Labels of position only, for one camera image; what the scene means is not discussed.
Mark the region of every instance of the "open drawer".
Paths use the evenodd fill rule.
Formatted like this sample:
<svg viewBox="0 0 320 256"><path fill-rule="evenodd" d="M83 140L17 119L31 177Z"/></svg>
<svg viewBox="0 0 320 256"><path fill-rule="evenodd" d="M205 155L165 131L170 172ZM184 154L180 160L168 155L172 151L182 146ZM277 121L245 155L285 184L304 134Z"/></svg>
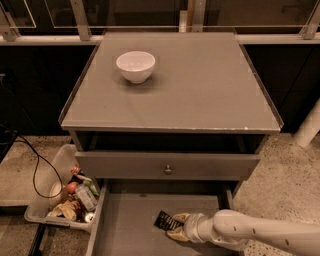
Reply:
<svg viewBox="0 0 320 256"><path fill-rule="evenodd" d="M212 214L232 208L226 182L105 181L87 256L213 256L239 255L211 243L171 240L154 226L160 211Z"/></svg>

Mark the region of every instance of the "drawer front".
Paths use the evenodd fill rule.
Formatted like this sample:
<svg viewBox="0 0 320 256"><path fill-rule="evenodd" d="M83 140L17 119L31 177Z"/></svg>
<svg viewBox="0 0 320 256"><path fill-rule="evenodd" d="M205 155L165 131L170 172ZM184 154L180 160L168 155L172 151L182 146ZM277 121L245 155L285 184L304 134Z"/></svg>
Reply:
<svg viewBox="0 0 320 256"><path fill-rule="evenodd" d="M77 152L86 175L114 179L247 180L258 155Z"/></svg>

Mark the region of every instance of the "cable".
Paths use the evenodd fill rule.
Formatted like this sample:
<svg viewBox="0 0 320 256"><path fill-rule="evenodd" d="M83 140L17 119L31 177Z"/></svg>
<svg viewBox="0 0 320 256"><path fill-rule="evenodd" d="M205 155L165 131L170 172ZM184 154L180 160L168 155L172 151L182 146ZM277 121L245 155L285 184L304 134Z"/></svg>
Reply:
<svg viewBox="0 0 320 256"><path fill-rule="evenodd" d="M6 126L4 126L4 125L2 125L2 124L0 124L0 126L3 127L3 128L5 128L7 131L16 132L16 131L13 131L13 130L9 129L8 127L6 127ZM37 156L37 163L36 163L36 167L35 167L35 170L34 170L34 173L33 173L33 178L32 178L33 188L34 188L34 190L36 191L36 193L37 193L39 196L44 197L44 198L48 198L48 199L49 199L49 198L54 198L54 197L60 195L60 194L62 193L63 184L62 184L62 179L61 179L61 177L60 177L57 169L56 169L47 159L45 159L43 156L41 156L41 155L35 150L35 148L30 144L30 142L29 142L26 138L24 138L24 137L21 136L21 135L18 135L18 137L21 138L22 140L16 140L15 142L24 143L24 144L28 145L29 148L33 151L33 153L35 153L36 156ZM0 145L7 145L7 144L10 144L10 142L0 143ZM40 159L42 159L42 160L45 161L49 166L52 167L52 169L54 170L54 172L56 173L56 175L57 175L57 177L58 177L58 179L59 179L59 182L60 182L60 191L59 191L56 195L53 195L53 196L45 196L45 195L42 195L42 194L38 191L38 189L37 189L37 187L36 187L36 182L35 182L35 181L36 181L36 174L37 174L37 171L38 171Z"/></svg>

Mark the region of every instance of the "speckled floor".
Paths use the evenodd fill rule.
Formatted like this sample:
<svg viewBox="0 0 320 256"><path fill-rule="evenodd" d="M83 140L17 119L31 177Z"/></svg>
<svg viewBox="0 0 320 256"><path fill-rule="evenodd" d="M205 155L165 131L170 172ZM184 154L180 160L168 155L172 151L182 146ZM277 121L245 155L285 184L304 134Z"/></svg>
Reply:
<svg viewBox="0 0 320 256"><path fill-rule="evenodd" d="M49 161L69 137L27 137ZM303 149L290 134L270 136L261 161L234 198L235 209L253 217L320 224L320 136ZM35 155L15 143L0 164L0 207L24 205L34 196ZM28 255L37 224L23 216L0 216L0 256ZM43 255L84 255L89 239L85 231L47 228L40 249ZM288 256L251 241L246 256Z"/></svg>

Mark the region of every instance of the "trash bin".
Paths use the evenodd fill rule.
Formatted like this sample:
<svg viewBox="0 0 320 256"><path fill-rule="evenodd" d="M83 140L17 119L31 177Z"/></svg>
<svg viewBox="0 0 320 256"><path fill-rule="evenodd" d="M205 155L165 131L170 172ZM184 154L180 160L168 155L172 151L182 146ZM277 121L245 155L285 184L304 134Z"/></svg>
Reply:
<svg viewBox="0 0 320 256"><path fill-rule="evenodd" d="M63 145L52 161L52 165L56 168L62 183L67 185L72 178L71 169L77 164L75 158L76 147L72 144ZM53 184L59 181L54 170L42 172L38 170L36 176L36 187L41 194L49 196ZM72 221L63 217L50 217L48 213L52 210L48 198L36 195L25 211L24 217L27 221L43 224L51 224L56 226L70 227L73 229L81 229L91 232L92 223L95 221L95 216L91 222Z"/></svg>

